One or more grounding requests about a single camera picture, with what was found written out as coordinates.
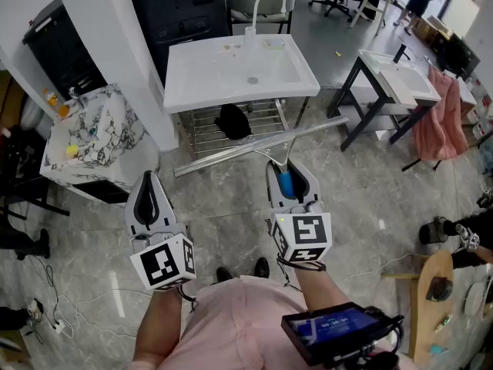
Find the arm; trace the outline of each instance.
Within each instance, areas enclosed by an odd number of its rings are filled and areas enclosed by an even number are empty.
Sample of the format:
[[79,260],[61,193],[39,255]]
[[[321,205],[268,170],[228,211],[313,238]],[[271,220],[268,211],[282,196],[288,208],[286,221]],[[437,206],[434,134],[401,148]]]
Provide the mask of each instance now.
[[294,270],[305,297],[308,311],[329,308],[350,301],[328,273],[297,268]]
[[182,298],[176,289],[154,292],[137,333],[133,360],[160,365],[178,344],[181,313]]
[[478,247],[475,250],[467,249],[467,251],[472,252],[474,254],[477,254],[486,263],[493,264],[493,251],[492,250],[489,250],[485,247],[482,247],[481,245],[478,245]]

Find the white cable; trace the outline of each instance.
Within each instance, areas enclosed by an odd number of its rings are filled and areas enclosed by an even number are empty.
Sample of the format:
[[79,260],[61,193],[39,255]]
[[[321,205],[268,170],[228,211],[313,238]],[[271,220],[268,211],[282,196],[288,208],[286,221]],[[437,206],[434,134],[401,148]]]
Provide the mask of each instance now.
[[[29,260],[31,261],[31,266],[32,268],[34,269],[34,272],[36,273],[36,275],[41,279],[41,281],[43,282],[43,284],[45,285],[45,290],[46,290],[46,294],[48,295],[48,299],[49,299],[49,303],[53,306],[53,302],[52,302],[52,298],[48,292],[48,287],[46,286],[46,283],[45,283],[45,280],[43,280],[43,278],[41,277],[41,275],[39,275],[38,271],[36,270],[34,264],[32,263],[32,259],[29,257]],[[147,294],[147,293],[142,293],[142,292],[139,292],[139,291],[131,291],[129,289],[111,289],[109,291],[106,291],[104,292],[103,294],[101,294],[100,296],[98,296],[97,298],[94,298],[92,300],[83,300],[83,301],[78,301],[77,304],[74,305],[72,304],[72,302],[69,300],[69,298],[67,298],[64,294],[61,294],[59,295],[56,300],[58,300],[59,298],[65,298],[67,300],[67,302],[72,306],[72,309],[74,310],[75,312],[75,319],[77,320],[77,327],[74,328],[73,325],[67,320],[67,318],[65,317],[65,315],[63,314],[62,312],[62,309],[60,308],[60,306],[58,305],[55,312],[59,312],[60,315],[62,316],[62,318],[65,320],[65,323],[67,324],[67,326],[69,326],[71,329],[72,329],[72,335],[68,335],[67,333],[65,333],[63,330],[62,330],[62,333],[67,336],[68,338],[74,338],[75,337],[75,332],[77,330],[79,330],[80,328],[80,320],[79,320],[79,315],[82,317],[82,319],[86,322],[86,324],[88,325],[91,325],[93,327],[95,327],[96,329],[99,329],[100,331],[109,331],[110,333],[112,333],[114,336],[116,337],[128,337],[128,338],[133,338],[135,339],[136,337],[135,336],[130,336],[130,335],[124,335],[124,334],[117,334],[115,333],[113,330],[110,330],[110,329],[101,329],[99,326],[96,326],[92,323],[90,323],[86,317],[84,316],[84,314],[82,314],[81,312],[79,312],[79,304],[81,303],[93,303],[94,301],[102,298],[104,295],[108,294],[109,292],[113,292],[113,291],[124,291],[124,292],[130,292],[130,293],[137,293],[137,294],[141,294],[142,296],[147,296],[148,298],[151,297],[150,294]]]
[[392,263],[392,262],[396,262],[396,261],[401,261],[402,259],[404,259],[405,257],[407,256],[410,256],[410,255],[418,255],[418,254],[405,254],[403,257],[399,257],[398,259],[392,259],[391,261],[388,261],[386,264],[384,264],[382,267],[379,267],[375,270],[372,270],[372,271],[367,271],[365,273],[358,273],[358,274],[352,274],[352,275],[349,275],[347,277],[345,277],[345,279],[343,279],[342,281],[339,281],[337,282],[338,284],[342,283],[342,282],[345,282],[346,280],[348,280],[349,278],[352,278],[352,277],[359,277],[360,275],[366,275],[366,274],[371,274],[371,273],[374,273],[375,271],[379,271],[381,269],[383,269],[385,266],[387,266],[388,264]]
[[117,334],[115,333],[113,330],[110,330],[110,329],[101,329],[99,326],[96,326],[92,323],[90,323],[86,317],[84,316],[83,313],[79,312],[79,304],[81,303],[93,303],[94,301],[102,298],[103,296],[105,296],[106,294],[108,294],[109,292],[112,292],[112,291],[124,291],[124,292],[130,292],[130,293],[137,293],[137,294],[141,294],[142,296],[147,296],[148,298],[151,297],[150,294],[146,294],[146,293],[142,293],[142,292],[139,292],[139,291],[131,291],[129,289],[112,289],[110,291],[106,291],[104,292],[103,294],[100,294],[100,296],[98,296],[97,298],[94,298],[92,300],[83,300],[83,301],[78,301],[77,304],[74,305],[72,304],[72,302],[70,301],[69,298],[67,298],[64,294],[61,294],[57,297],[57,299],[59,298],[65,298],[67,300],[67,302],[71,305],[72,309],[74,310],[75,312],[75,319],[77,320],[77,327],[74,328],[73,325],[67,320],[67,318],[65,317],[65,315],[62,313],[62,309],[60,308],[60,305],[57,307],[57,311],[60,313],[60,315],[62,316],[62,318],[65,320],[65,322],[67,323],[67,325],[70,326],[70,328],[72,329],[72,335],[67,335],[64,331],[62,331],[62,333],[67,336],[68,338],[74,338],[75,337],[75,332],[79,330],[80,328],[80,320],[79,320],[79,315],[82,317],[82,319],[86,322],[86,324],[88,325],[91,325],[93,327],[95,327],[96,329],[99,329],[100,331],[109,331],[110,333],[112,333],[114,336],[116,337],[128,337],[128,338],[133,338],[135,339],[135,336],[130,336],[130,335],[124,335],[124,334]]

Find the marble floor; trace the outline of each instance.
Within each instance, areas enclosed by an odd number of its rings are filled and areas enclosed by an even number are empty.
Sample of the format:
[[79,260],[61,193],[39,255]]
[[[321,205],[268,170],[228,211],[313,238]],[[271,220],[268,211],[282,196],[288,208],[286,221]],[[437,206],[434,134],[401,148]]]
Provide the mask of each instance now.
[[[358,48],[393,53],[401,43],[402,29],[390,29],[390,21],[398,15],[395,10],[387,17],[387,27],[374,39],[376,24],[362,22],[348,31],[345,18],[336,13],[324,18],[320,9],[312,11],[306,2],[298,1],[292,33],[322,85],[344,81]],[[421,64],[426,48],[414,37],[408,42],[415,51],[411,58]],[[343,56],[337,57],[335,50]],[[324,109],[333,95],[332,89],[325,89],[313,99],[302,125],[325,119]],[[288,100],[290,127],[301,102]],[[476,210],[475,202],[489,183],[481,175],[477,149],[443,162],[437,172],[431,169],[432,164],[420,163],[402,173],[401,168],[416,158],[410,137],[390,146],[372,136],[361,136],[342,153],[339,145],[344,138],[344,131],[338,128],[305,136],[296,141],[291,158],[303,163],[320,181],[325,210],[332,215],[334,245],[325,258],[328,272],[358,304],[375,305],[389,315],[406,315],[405,352],[410,324],[406,283],[382,279],[380,271],[348,277],[378,269],[405,254],[436,251],[438,246],[418,243],[418,228],[435,215],[457,219]],[[187,283],[186,293],[195,294],[211,284],[220,265],[236,275],[249,274],[260,256],[269,259],[271,277],[283,282],[273,260],[276,247],[265,223],[270,208],[264,177],[267,160],[248,155],[175,179],[173,168],[189,161],[181,146],[161,156],[159,169],[176,215],[186,223],[194,241],[199,278]],[[143,291],[129,259],[132,252],[122,208],[92,202],[56,186],[49,199],[70,210],[71,216],[21,203],[13,210],[26,215],[27,221],[11,219],[16,228],[32,237],[38,237],[41,228],[49,232],[52,257],[45,263],[53,269],[59,308],[73,326],[73,330],[64,330],[67,335],[57,335],[44,320],[38,326],[43,345],[34,335],[25,337],[34,368],[125,368],[149,292]],[[450,239],[444,246],[453,251],[457,241]],[[406,272],[413,266],[406,257],[385,270]],[[486,273],[486,267],[454,273],[456,305],[447,331],[450,352],[433,360],[429,369],[459,368],[481,344],[489,322],[467,318],[461,312],[468,288]],[[117,288],[127,291],[112,291]],[[55,292],[46,284],[39,262],[30,257],[17,261],[10,251],[0,251],[0,305],[21,308],[32,298],[44,303],[51,314]],[[187,312],[184,306],[183,322]],[[55,317],[62,315],[57,311]]]

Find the wrist strap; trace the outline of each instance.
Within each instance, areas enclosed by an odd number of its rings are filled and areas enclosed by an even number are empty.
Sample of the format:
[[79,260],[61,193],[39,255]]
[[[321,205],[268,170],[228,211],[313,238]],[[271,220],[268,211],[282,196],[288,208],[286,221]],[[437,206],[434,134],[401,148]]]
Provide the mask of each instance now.
[[303,264],[299,263],[291,263],[286,259],[283,259],[280,254],[277,254],[277,263],[283,264],[284,266],[297,268],[300,270],[308,270],[308,271],[326,271],[327,266],[323,262],[312,261],[312,262],[303,262]]

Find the pink towel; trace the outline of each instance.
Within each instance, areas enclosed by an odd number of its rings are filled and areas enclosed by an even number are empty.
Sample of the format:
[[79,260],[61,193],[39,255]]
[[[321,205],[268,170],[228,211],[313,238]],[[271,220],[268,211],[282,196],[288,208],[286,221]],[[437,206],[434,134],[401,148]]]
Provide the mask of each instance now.
[[452,159],[468,149],[461,125],[459,82],[433,66],[428,70],[428,79],[441,100],[414,125],[414,142],[422,160]]

